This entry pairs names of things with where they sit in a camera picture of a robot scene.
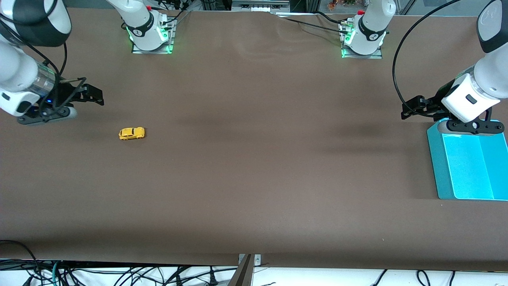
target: metal mounting plate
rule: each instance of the metal mounting plate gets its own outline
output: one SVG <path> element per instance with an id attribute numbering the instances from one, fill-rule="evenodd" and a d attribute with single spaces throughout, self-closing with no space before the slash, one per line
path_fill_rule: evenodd
<path id="1" fill-rule="evenodd" d="M 238 255 L 238 265 L 242 263 L 242 259 L 245 256 L 245 254 Z M 261 254 L 254 254 L 254 266 L 261 265 Z"/>
<path id="2" fill-rule="evenodd" d="M 172 22 L 166 24 L 162 28 L 169 28 L 167 31 L 161 32 L 163 37 L 167 37 L 168 40 L 162 44 L 159 48 L 151 51 L 145 51 L 139 49 L 134 43 L 132 43 L 132 53 L 142 53 L 142 54 L 170 54 L 173 53 L 173 46 L 175 44 L 175 33 L 176 33 L 176 23 L 177 19 L 174 19 Z"/>
<path id="3" fill-rule="evenodd" d="M 383 58 L 383 53 L 381 52 L 381 48 L 377 48 L 377 50 L 372 54 L 362 55 L 362 54 L 357 54 L 357 53 L 353 52 L 353 50 L 351 50 L 350 47 L 344 45 L 343 43 L 341 43 L 341 44 L 342 44 L 342 57 L 343 58 L 375 59 L 375 60 L 380 60 Z"/>

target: white floor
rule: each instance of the white floor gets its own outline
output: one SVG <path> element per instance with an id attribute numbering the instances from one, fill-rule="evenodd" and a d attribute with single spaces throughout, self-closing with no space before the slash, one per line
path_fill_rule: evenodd
<path id="1" fill-rule="evenodd" d="M 215 270 L 229 267 L 214 267 Z M 167 279 L 176 268 L 161 268 L 163 275 Z M 127 271 L 127 268 L 102 268 L 93 269 L 102 271 Z M 180 276 L 194 276 L 209 271 L 209 267 L 192 267 L 184 271 Z M 273 286 L 371 286 L 375 283 L 382 270 L 362 270 L 362 269 L 311 269 L 311 268 L 269 268 L 257 267 L 253 276 L 252 286 L 264 286 L 274 283 Z M 431 286 L 448 286 L 451 277 L 450 271 L 426 271 Z M 87 272 L 74 272 L 86 286 L 113 286 L 120 275 L 116 274 L 92 274 Z M 233 276 L 234 271 L 224 271 L 215 274 L 217 281 L 227 281 Z M 151 271 L 148 277 L 161 280 L 158 271 Z M 22 286 L 27 280 L 28 274 L 25 271 L 0 271 L 0 286 Z M 209 276 L 201 277 L 209 281 Z M 125 282 L 123 286 L 130 286 L 131 280 Z M 32 286 L 40 285 L 32 281 Z M 185 284 L 186 286 L 206 285 L 206 283 L 194 279 Z M 414 270 L 389 270 L 379 283 L 379 286 L 398 286 L 414 285 L 420 286 L 417 281 L 416 271 Z M 485 272 L 457 272 L 453 280 L 455 286 L 508 286 L 507 273 L 485 273 Z M 154 286 L 150 280 L 141 280 L 135 286 Z"/>

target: black cable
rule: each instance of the black cable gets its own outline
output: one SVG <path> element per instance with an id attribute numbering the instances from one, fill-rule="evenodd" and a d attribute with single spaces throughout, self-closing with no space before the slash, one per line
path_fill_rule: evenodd
<path id="1" fill-rule="evenodd" d="M 89 273 L 94 273 L 94 274 L 124 274 L 125 272 L 123 271 L 99 271 L 99 270 L 88 270 L 88 269 L 81 269 L 81 268 L 76 268 L 76 269 L 73 269 L 72 271 L 83 271 L 83 272 L 89 272 Z"/>
<path id="2" fill-rule="evenodd" d="M 190 266 L 183 266 L 183 267 L 178 267 L 178 269 L 175 271 L 175 273 L 173 273 L 169 278 L 168 280 L 166 280 L 166 282 L 164 282 L 162 284 L 162 286 L 166 286 L 168 285 L 169 283 L 172 283 L 171 280 L 173 280 L 174 278 L 176 278 L 178 275 L 180 275 L 183 271 L 189 269 Z"/>
<path id="3" fill-rule="evenodd" d="M 62 276 L 62 273 L 60 273 L 60 271 L 58 271 L 58 269 L 57 269 L 57 271 L 56 271 L 56 276 L 58 277 L 58 280 L 59 280 L 59 284 L 60 284 L 60 285 L 63 285 L 63 286 L 70 286 L 70 285 L 69 285 L 69 282 L 67 281 L 67 277 L 66 277 L 66 275 L 65 275 L 65 272 L 66 272 L 66 271 L 67 271 L 66 269 L 64 269 L 64 270 L 63 270 L 63 276 Z"/>
<path id="4" fill-rule="evenodd" d="M 69 275 L 69 276 L 70 276 L 70 278 L 71 278 L 71 280 L 72 280 L 72 283 L 74 283 L 74 286 L 79 286 L 78 281 L 77 281 L 77 280 L 75 280 L 75 279 L 74 279 L 74 276 L 73 276 L 73 275 L 71 275 L 71 274 L 72 274 L 72 269 L 68 269 L 68 270 L 67 270 L 67 275 Z"/>
<path id="5" fill-rule="evenodd" d="M 423 284 L 423 282 L 420 280 L 420 273 L 423 273 L 423 275 L 425 276 L 425 279 L 427 279 L 427 285 Z M 416 278 L 418 279 L 418 282 L 422 285 L 422 286 L 430 286 L 430 280 L 429 280 L 429 276 L 427 276 L 427 272 L 423 271 L 423 270 L 418 270 L 416 272 Z"/>
<path id="6" fill-rule="evenodd" d="M 113 286 L 116 286 L 116 285 L 120 282 L 120 280 L 121 280 L 121 279 L 122 279 L 125 275 L 127 275 L 127 273 L 131 272 L 133 269 L 134 269 L 134 267 L 131 267 L 131 268 L 129 268 L 129 270 L 125 271 L 125 272 L 124 272 L 124 273 L 123 273 L 123 274 L 122 274 L 122 275 L 121 275 L 121 276 L 117 279 L 117 281 L 115 282 L 115 284 L 113 284 Z"/>
<path id="7" fill-rule="evenodd" d="M 451 0 L 450 2 L 446 3 L 446 4 L 443 4 L 439 7 L 437 7 L 436 9 L 430 11 L 429 13 L 427 13 L 425 16 L 423 16 L 422 18 L 420 18 L 418 21 L 416 21 L 416 23 L 414 23 L 411 28 L 409 28 L 409 30 L 407 30 L 406 34 L 404 35 L 404 37 L 402 37 L 402 40 L 400 40 L 400 43 L 399 43 L 399 46 L 397 47 L 397 50 L 395 51 L 395 55 L 393 56 L 393 64 L 392 64 L 392 77 L 393 77 L 393 85 L 395 86 L 395 91 L 397 92 L 397 95 L 399 96 L 399 99 L 400 101 L 402 101 L 402 104 L 404 104 L 405 107 L 407 107 L 411 112 L 414 112 L 415 114 L 417 115 L 421 115 L 421 116 L 425 116 L 425 117 L 431 117 L 433 118 L 432 115 L 428 115 L 428 114 L 424 114 L 424 113 L 419 113 L 417 112 L 416 110 L 412 109 L 407 103 L 406 101 L 404 100 L 404 97 L 402 96 L 402 94 L 400 93 L 400 90 L 399 90 L 399 86 L 397 85 L 397 79 L 395 78 L 395 64 L 397 63 L 397 57 L 399 56 L 399 52 L 400 52 L 400 48 L 402 47 L 402 44 L 404 43 L 404 41 L 406 40 L 407 36 L 409 35 L 409 33 L 411 33 L 411 31 L 413 31 L 413 29 L 418 25 L 420 24 L 423 20 L 427 19 L 430 15 L 434 14 L 435 12 L 445 8 L 445 7 L 448 7 L 450 6 L 451 4 L 453 3 L 456 3 L 458 1 L 462 1 L 462 0 Z"/>
<path id="8" fill-rule="evenodd" d="M 452 271 L 452 277 L 450 277 L 450 283 L 448 283 L 448 286 L 452 286 L 453 278 L 455 278 L 455 270 Z"/>
<path id="9" fill-rule="evenodd" d="M 162 273 L 161 268 L 158 267 L 157 270 L 159 271 L 159 274 L 161 275 L 162 281 L 164 281 L 164 274 Z"/>
<path id="10" fill-rule="evenodd" d="M 334 19 L 332 19 L 332 18 L 328 17 L 328 15 L 327 15 L 327 14 L 325 14 L 325 13 L 323 13 L 323 12 L 321 12 L 321 11 L 314 12 L 314 14 L 320 14 L 321 16 L 325 17 L 328 21 L 330 21 L 330 22 L 332 22 L 332 23 L 335 23 L 335 24 L 340 24 L 340 22 L 342 22 L 342 21 L 344 21 L 344 20 L 347 20 L 347 18 L 346 18 L 346 19 L 344 19 L 344 20 L 340 20 L 340 21 L 334 20 Z"/>
<path id="11" fill-rule="evenodd" d="M 143 274 L 139 275 L 138 277 L 136 277 L 136 279 L 134 279 L 133 283 L 136 283 L 138 280 L 141 280 L 141 278 L 144 278 L 146 274 L 148 274 L 150 271 L 156 268 L 158 267 L 152 267 L 151 269 L 148 269 L 147 271 L 143 272 Z"/>
<path id="12" fill-rule="evenodd" d="M 213 271 L 213 267 L 210 266 L 210 283 L 208 285 L 210 286 L 217 286 L 219 282 L 217 282 L 217 279 L 215 278 L 215 272 Z"/>
<path id="13" fill-rule="evenodd" d="M 53 280 L 49 277 L 45 277 L 42 274 L 42 271 L 44 271 L 44 270 L 51 272 L 52 264 L 48 264 L 45 262 L 37 262 L 37 264 L 39 265 L 41 272 L 38 272 L 37 268 L 35 267 L 36 264 L 32 261 L 18 260 L 18 259 L 10 259 L 10 260 L 1 261 L 2 266 L 16 265 L 15 268 L 25 270 L 28 273 L 29 277 L 31 277 L 32 279 L 39 280 L 41 282 L 41 286 L 53 285 Z M 2 269 L 0 269 L 0 271 L 10 270 L 13 268 L 14 267 L 2 268 Z M 57 276 L 57 277 L 58 277 L 58 283 L 60 283 L 62 286 L 68 286 L 68 282 L 66 280 L 62 279 L 61 276 Z"/>
<path id="14" fill-rule="evenodd" d="M 58 0 L 53 0 L 53 4 L 51 4 L 51 7 L 49 8 L 48 13 L 44 14 L 44 16 L 42 16 L 41 18 L 39 18 L 35 21 L 21 22 L 21 21 L 17 21 L 17 20 L 11 20 L 11 19 L 7 18 L 7 16 L 5 16 L 2 13 L 0 13 L 0 18 L 7 21 L 7 22 L 14 23 L 15 25 L 33 26 L 33 25 L 37 25 L 37 24 L 41 23 L 42 21 L 45 21 L 49 17 L 49 15 L 51 15 L 51 13 L 53 13 L 53 11 L 55 10 L 56 4 L 58 4 Z"/>
<path id="15" fill-rule="evenodd" d="M 213 272 L 217 273 L 217 272 L 223 272 L 223 271 L 232 271 L 232 270 L 236 270 L 236 269 L 237 269 L 237 267 L 234 267 L 234 268 L 224 268 L 224 269 L 214 270 Z M 198 274 L 198 275 L 195 275 L 195 276 L 186 277 L 186 278 L 184 278 L 184 280 L 182 280 L 182 283 L 187 283 L 187 282 L 189 282 L 192 279 L 196 279 L 198 277 L 209 275 L 209 274 L 210 274 L 210 272 L 206 272 L 206 273 L 201 273 L 201 274 Z"/>
<path id="16" fill-rule="evenodd" d="M 76 280 L 78 282 L 78 284 L 76 285 L 82 285 L 82 286 L 86 286 L 85 283 L 81 282 L 76 276 L 74 276 L 74 273 L 72 273 L 73 271 L 69 272 L 69 275 L 72 277 L 73 280 Z"/>
<path id="17" fill-rule="evenodd" d="M 65 69 L 65 66 L 67 65 L 67 43 L 63 43 L 64 45 L 64 57 L 63 57 L 63 63 L 62 63 L 62 67 L 60 68 L 60 72 L 58 73 L 58 75 L 62 75 L 63 74 L 63 70 Z"/>
<path id="18" fill-rule="evenodd" d="M 180 275 L 176 276 L 176 286 L 183 286 L 182 278 L 180 278 Z"/>
<path id="19" fill-rule="evenodd" d="M 379 277 L 377 278 L 376 282 L 374 284 L 372 284 L 372 286 L 378 286 L 379 283 L 381 282 L 381 279 L 383 278 L 383 276 L 385 275 L 385 273 L 388 271 L 388 269 L 385 269 L 381 272 L 381 274 L 379 275 Z"/>
<path id="20" fill-rule="evenodd" d="M 6 244 L 15 244 L 15 245 L 19 245 L 21 247 L 23 247 L 27 252 L 28 254 L 30 254 L 30 257 L 32 258 L 32 260 L 34 261 L 35 263 L 35 266 L 37 268 L 37 271 L 40 273 L 40 275 L 42 276 L 42 270 L 41 270 L 41 267 L 39 265 L 39 263 L 37 262 L 37 259 L 35 258 L 35 255 L 34 253 L 30 250 L 30 248 L 28 248 L 28 246 L 24 245 L 23 243 L 19 242 L 19 241 L 16 241 L 16 240 L 10 240 L 10 239 L 1 239 L 0 240 L 0 244 L 2 243 L 6 243 Z"/>
<path id="21" fill-rule="evenodd" d="M 136 271 L 134 271 L 134 272 L 132 272 L 133 268 L 129 269 L 129 271 L 127 271 L 127 272 L 130 272 L 131 274 L 130 274 L 130 275 L 129 275 L 129 276 L 128 276 L 128 277 L 127 277 L 127 278 L 126 278 L 126 279 L 125 279 L 122 283 L 120 283 L 120 285 L 118 285 L 118 286 L 122 286 L 125 282 L 127 282 L 127 280 L 128 280 L 129 278 L 132 278 L 132 279 L 133 279 L 134 274 L 136 274 L 136 273 L 140 272 L 140 271 L 141 271 L 141 270 L 143 270 L 143 269 L 145 269 L 145 267 L 141 267 L 141 268 L 139 268 L 138 270 L 136 270 Z M 121 276 L 121 277 L 120 277 L 120 278 L 116 281 L 116 283 L 115 283 L 113 286 L 116 286 L 116 284 L 120 281 L 120 279 L 121 279 L 122 277 L 123 277 L 123 275 L 122 275 L 122 276 Z"/>
<path id="22" fill-rule="evenodd" d="M 204 283 L 206 284 L 206 286 L 210 286 L 210 285 L 211 285 L 209 282 L 207 282 L 207 281 L 205 281 L 205 280 L 203 280 L 203 279 L 201 279 L 201 278 L 199 278 L 199 277 L 196 277 L 196 279 L 197 279 L 197 280 L 199 280 L 199 281 L 204 282 Z"/>
<path id="23" fill-rule="evenodd" d="M 23 39 L 21 36 L 19 36 L 14 30 L 11 29 L 11 27 L 9 27 L 7 24 L 5 24 L 3 21 L 0 21 L 0 24 L 6 29 L 9 31 L 9 33 L 11 33 L 11 35 L 15 38 L 17 38 L 20 42 L 22 42 L 24 45 L 26 45 L 27 47 L 29 47 L 31 50 L 33 50 L 34 52 L 36 52 L 39 56 L 41 56 L 45 61 L 47 61 L 49 63 L 49 65 L 51 65 L 51 67 L 55 70 L 55 72 L 57 74 L 59 74 L 59 70 L 58 68 L 56 67 L 56 65 L 47 57 L 45 56 L 43 53 L 41 53 L 39 50 L 37 50 L 34 46 L 32 46 L 30 43 L 28 43 L 25 39 Z"/>
<path id="24" fill-rule="evenodd" d="M 313 27 L 317 27 L 317 28 L 321 28 L 321 29 L 325 29 L 325 30 L 329 30 L 329 31 L 334 31 L 334 32 L 341 33 L 341 34 L 347 34 L 346 31 L 339 31 L 339 30 L 335 30 L 335 29 L 331 29 L 331 28 L 327 28 L 327 27 L 323 27 L 323 26 L 319 26 L 319 25 L 314 25 L 311 23 L 302 22 L 302 21 L 298 21 L 298 20 L 293 20 L 293 19 L 289 19 L 289 18 L 284 18 L 284 19 L 291 21 L 291 22 L 296 22 L 296 23 L 300 23 L 300 24 L 304 24 L 304 25 L 308 25 L 308 26 L 313 26 Z"/>
<path id="25" fill-rule="evenodd" d="M 171 19 L 171 20 L 169 20 L 167 22 L 162 22 L 162 25 L 165 25 L 165 24 L 173 22 L 174 20 L 176 20 L 180 16 L 180 14 L 183 13 L 183 11 L 185 11 L 185 10 L 184 9 L 180 10 L 180 12 L 178 12 L 178 14 L 173 19 Z"/>
<path id="26" fill-rule="evenodd" d="M 30 286 L 30 283 L 31 283 L 32 279 L 33 279 L 33 277 L 32 277 L 32 276 L 30 276 L 30 277 L 29 277 L 29 278 L 25 281 L 25 283 L 23 283 L 23 286 Z"/>

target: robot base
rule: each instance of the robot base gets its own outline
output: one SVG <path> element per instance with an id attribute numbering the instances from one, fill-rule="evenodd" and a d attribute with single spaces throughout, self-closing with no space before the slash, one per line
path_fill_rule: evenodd
<path id="1" fill-rule="evenodd" d="M 440 199 L 508 201 L 508 147 L 504 133 L 446 134 L 441 119 L 427 130 Z"/>
<path id="2" fill-rule="evenodd" d="M 174 19 L 171 23 L 168 23 L 164 28 L 168 29 L 167 31 L 162 31 L 163 37 L 167 37 L 168 40 L 162 44 L 159 48 L 151 51 L 146 51 L 138 48 L 134 42 L 132 43 L 132 53 L 142 53 L 142 54 L 171 54 L 173 53 L 173 46 L 175 44 L 175 33 L 176 33 L 176 23 L 177 19 Z"/>
<path id="3" fill-rule="evenodd" d="M 346 31 L 348 34 L 340 34 L 340 44 L 342 46 L 341 53 L 343 58 L 354 58 L 354 59 L 375 59 L 380 60 L 383 58 L 383 54 L 381 52 L 381 47 L 378 47 L 376 51 L 372 54 L 364 55 L 358 54 L 354 52 L 351 47 L 346 45 L 346 41 L 350 39 L 354 31 L 354 18 L 348 18 L 345 21 L 342 21 L 338 27 L 339 31 Z"/>
<path id="4" fill-rule="evenodd" d="M 357 53 L 353 52 L 353 50 L 351 50 L 350 47 L 344 45 L 344 43 L 341 43 L 341 44 L 342 44 L 341 52 L 342 52 L 343 58 L 376 59 L 376 60 L 380 60 L 383 58 L 383 54 L 381 53 L 381 48 L 377 48 L 377 50 L 372 54 L 362 55 L 362 54 L 357 54 Z"/>

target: metal bracket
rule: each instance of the metal bracket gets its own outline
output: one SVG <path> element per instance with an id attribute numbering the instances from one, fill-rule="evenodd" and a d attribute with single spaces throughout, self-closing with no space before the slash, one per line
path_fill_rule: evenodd
<path id="1" fill-rule="evenodd" d="M 242 259 L 245 257 L 245 254 L 238 255 L 238 265 L 242 263 Z M 254 266 L 261 265 L 261 254 L 254 254 Z"/>
<path id="2" fill-rule="evenodd" d="M 259 255 L 259 263 L 261 263 L 260 254 L 241 254 L 243 255 L 240 265 L 233 274 L 233 278 L 228 283 L 228 286 L 251 286 L 252 276 L 254 275 L 254 264 L 256 262 L 256 255 Z"/>
<path id="3" fill-rule="evenodd" d="M 339 25 L 339 31 L 346 31 L 347 34 L 340 34 L 340 44 L 342 46 L 341 53 L 343 58 L 354 58 L 354 59 L 376 59 L 380 60 L 383 58 L 383 53 L 381 52 L 381 47 L 378 47 L 377 50 L 369 55 L 357 54 L 355 53 L 348 45 L 345 44 L 345 41 L 349 40 L 349 37 L 355 32 L 354 21 L 353 18 L 348 18 L 345 21 L 342 21 Z"/>
<path id="4" fill-rule="evenodd" d="M 504 131 L 504 124 L 499 121 L 491 121 L 490 115 L 492 108 L 486 110 L 485 119 L 476 117 L 473 121 L 464 123 L 458 119 L 450 119 L 446 122 L 446 127 L 452 132 L 465 132 L 471 134 L 500 134 Z"/>
<path id="5" fill-rule="evenodd" d="M 18 123 L 21 125 L 36 126 L 47 122 L 55 122 L 65 119 L 72 119 L 76 117 L 76 110 L 73 107 L 64 106 L 60 109 L 59 112 L 53 114 L 49 113 L 51 111 L 52 111 L 51 109 L 43 111 L 43 115 L 47 115 L 44 117 L 41 116 L 29 117 L 27 114 L 25 114 L 23 116 L 18 117 Z"/>

